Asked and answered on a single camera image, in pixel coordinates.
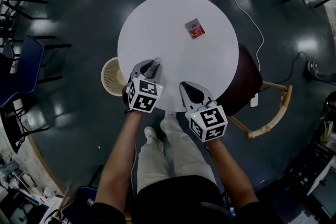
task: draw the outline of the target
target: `black cable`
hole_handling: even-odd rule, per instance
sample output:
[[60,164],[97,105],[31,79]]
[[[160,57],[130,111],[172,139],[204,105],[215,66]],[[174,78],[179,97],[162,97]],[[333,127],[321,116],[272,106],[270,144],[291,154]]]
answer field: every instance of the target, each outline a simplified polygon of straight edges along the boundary
[[[299,59],[300,54],[304,54],[304,56],[305,56],[305,58],[306,58],[306,62],[308,61],[308,58],[307,58],[306,53],[305,53],[304,51],[299,52],[298,55],[295,57],[295,59],[294,59],[293,62],[292,62],[292,67],[291,67],[290,74],[289,74],[288,78],[287,78],[287,79],[284,79],[284,80],[281,80],[281,81],[278,81],[278,82],[276,82],[275,84],[281,84],[281,83],[284,83],[284,82],[286,82],[286,81],[288,81],[288,80],[291,79],[291,77],[292,77],[292,75],[293,75],[293,70],[294,70],[294,63],[295,63],[295,61],[296,61],[297,59]],[[331,84],[331,85],[336,86],[336,84],[333,84],[333,83],[331,83],[331,82],[324,82],[324,81],[321,81],[321,80],[318,80],[318,81],[323,82],[323,83],[328,83],[328,84]],[[268,89],[269,89],[269,87],[264,88],[264,89],[262,89],[261,91],[259,91],[258,93],[261,93],[261,92],[266,91],[266,90],[268,90]]]

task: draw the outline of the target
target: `white pants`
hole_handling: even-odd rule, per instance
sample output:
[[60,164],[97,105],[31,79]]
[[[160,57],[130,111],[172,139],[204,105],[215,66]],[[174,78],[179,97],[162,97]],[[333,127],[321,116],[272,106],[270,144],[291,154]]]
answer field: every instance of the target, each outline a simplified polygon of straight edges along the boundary
[[[216,183],[211,167],[189,135],[182,131],[177,119],[168,115],[160,126],[172,147],[175,176],[198,175]],[[144,144],[139,153],[138,193],[150,184],[169,178],[166,159],[157,145],[158,142],[154,138],[150,144]]]

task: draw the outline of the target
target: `shoe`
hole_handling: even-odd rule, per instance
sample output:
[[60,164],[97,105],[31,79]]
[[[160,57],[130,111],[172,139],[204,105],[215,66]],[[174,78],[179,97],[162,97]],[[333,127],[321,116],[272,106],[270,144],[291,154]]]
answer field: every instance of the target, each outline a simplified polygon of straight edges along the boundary
[[316,70],[319,70],[319,68],[317,67],[317,63],[316,62],[307,62],[306,63],[306,69],[307,71],[310,73],[311,69],[314,68]]
[[174,118],[176,118],[176,112],[171,112],[171,111],[165,111],[164,112],[164,117],[167,117],[167,116],[169,116],[169,117],[174,117]]
[[163,142],[158,139],[156,131],[152,127],[147,126],[145,127],[144,132],[145,132],[145,137],[147,138],[147,144],[152,144],[154,141],[154,143],[158,145],[159,150],[163,153],[164,151]]

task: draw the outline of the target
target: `person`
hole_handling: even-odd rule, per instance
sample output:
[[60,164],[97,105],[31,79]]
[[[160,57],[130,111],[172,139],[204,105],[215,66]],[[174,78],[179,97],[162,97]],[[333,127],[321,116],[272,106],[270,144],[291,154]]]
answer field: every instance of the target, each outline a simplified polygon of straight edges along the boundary
[[336,72],[322,73],[320,72],[316,62],[307,62],[306,70],[309,77],[315,80],[323,81],[326,83],[336,82]]
[[[102,172],[91,223],[126,223],[123,215],[134,146],[142,112],[127,113],[125,123]],[[236,218],[226,210],[211,167],[176,113],[166,112],[161,129],[171,145],[175,177],[169,177],[164,144],[151,127],[138,160],[138,194],[132,205],[132,222],[138,223],[283,223],[260,203],[252,185],[220,139],[207,143],[219,177],[234,206]]]

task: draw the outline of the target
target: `white sneaker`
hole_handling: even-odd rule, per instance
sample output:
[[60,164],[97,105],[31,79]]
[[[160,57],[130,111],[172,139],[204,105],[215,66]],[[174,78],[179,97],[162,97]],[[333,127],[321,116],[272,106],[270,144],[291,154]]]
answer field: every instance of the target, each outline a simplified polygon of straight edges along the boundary
[[156,135],[156,131],[152,127],[147,126],[145,127],[144,132],[145,132],[145,137],[147,138],[147,144],[153,144],[153,142],[156,143],[161,153],[163,153],[164,151],[163,142],[158,139],[158,136]]
[[165,117],[167,117],[167,116],[169,116],[169,117],[174,117],[174,118],[176,118],[176,112],[171,112],[171,111],[165,111],[164,112],[164,116]]

